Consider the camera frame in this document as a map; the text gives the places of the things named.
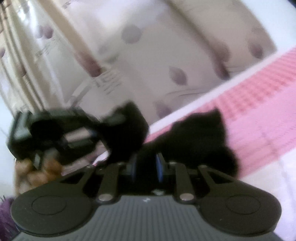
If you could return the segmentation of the left hand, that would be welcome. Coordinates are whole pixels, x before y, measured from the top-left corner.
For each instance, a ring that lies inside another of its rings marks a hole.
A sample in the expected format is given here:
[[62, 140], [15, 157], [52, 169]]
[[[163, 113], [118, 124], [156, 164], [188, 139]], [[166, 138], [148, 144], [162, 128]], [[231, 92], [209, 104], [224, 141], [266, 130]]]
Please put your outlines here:
[[30, 159], [16, 160], [14, 187], [16, 197], [62, 176], [63, 166], [55, 149], [46, 151], [40, 169], [35, 169]]

